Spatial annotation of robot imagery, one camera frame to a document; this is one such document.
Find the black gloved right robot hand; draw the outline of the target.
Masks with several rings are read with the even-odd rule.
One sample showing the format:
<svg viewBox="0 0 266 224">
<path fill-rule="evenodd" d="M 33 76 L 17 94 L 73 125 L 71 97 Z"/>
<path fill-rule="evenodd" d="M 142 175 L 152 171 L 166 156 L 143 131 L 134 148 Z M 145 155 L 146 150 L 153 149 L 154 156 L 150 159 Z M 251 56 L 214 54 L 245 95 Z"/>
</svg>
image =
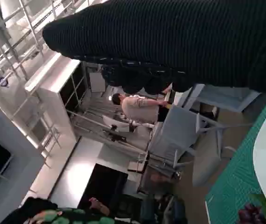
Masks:
<svg viewBox="0 0 266 224">
<path fill-rule="evenodd" d="M 109 0 L 48 23 L 47 46 L 103 66 L 110 86 L 266 93 L 266 0 Z"/>
</svg>

